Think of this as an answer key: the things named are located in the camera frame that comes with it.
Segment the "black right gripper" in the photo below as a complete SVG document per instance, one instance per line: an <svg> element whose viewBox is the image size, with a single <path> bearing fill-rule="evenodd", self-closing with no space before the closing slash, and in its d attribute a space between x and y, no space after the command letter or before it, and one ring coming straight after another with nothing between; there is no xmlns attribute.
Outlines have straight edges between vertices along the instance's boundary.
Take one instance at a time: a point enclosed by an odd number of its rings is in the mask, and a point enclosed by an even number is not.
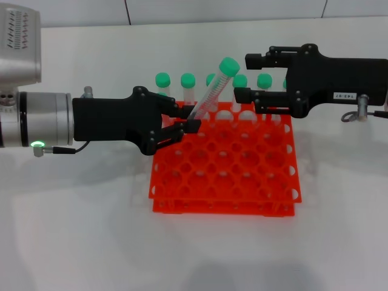
<svg viewBox="0 0 388 291"><path fill-rule="evenodd" d="M382 106L387 96L387 59L330 58L315 44L270 46L264 55L245 56L246 69L286 68L287 92L234 88L238 104L253 103L256 114L305 118L320 104L354 104L360 95L368 105Z"/></svg>

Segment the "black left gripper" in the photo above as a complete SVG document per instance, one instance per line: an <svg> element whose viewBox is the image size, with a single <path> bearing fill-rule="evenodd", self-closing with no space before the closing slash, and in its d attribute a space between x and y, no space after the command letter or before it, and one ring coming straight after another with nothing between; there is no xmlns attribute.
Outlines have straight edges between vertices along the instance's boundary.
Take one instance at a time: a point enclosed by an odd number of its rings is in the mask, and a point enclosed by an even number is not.
<svg viewBox="0 0 388 291"><path fill-rule="evenodd" d="M200 120L190 119L162 128L162 115L187 119L194 106L180 106L175 98L142 86L124 99L74 98L72 107L75 141L129 141L143 155L179 143L201 126Z"/></svg>

